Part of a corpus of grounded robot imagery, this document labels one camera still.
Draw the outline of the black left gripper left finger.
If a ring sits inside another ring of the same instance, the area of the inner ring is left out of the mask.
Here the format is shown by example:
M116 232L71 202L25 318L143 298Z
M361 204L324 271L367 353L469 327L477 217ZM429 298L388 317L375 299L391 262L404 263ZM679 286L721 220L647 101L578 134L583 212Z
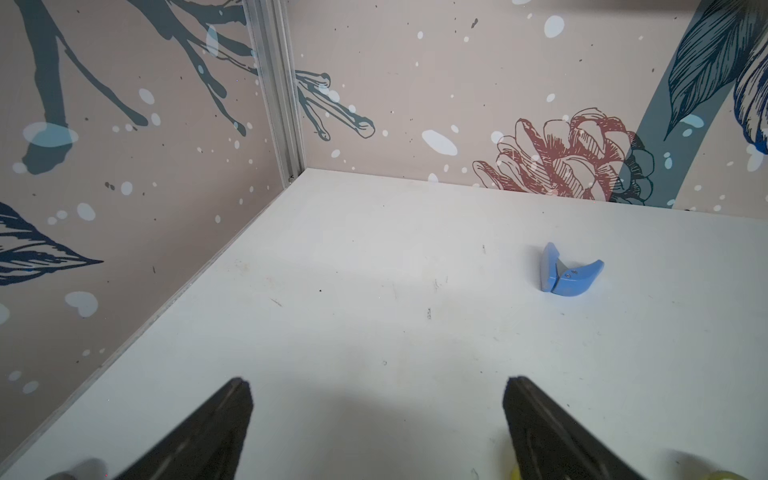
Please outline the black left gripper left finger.
M249 383L229 380L117 478L233 479L252 410Z

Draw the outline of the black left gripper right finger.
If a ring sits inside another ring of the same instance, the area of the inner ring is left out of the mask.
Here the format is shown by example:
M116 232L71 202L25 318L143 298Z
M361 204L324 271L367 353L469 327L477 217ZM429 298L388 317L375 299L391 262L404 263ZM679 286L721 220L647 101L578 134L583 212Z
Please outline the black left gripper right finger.
M529 378L508 379L502 406L522 479L642 479Z

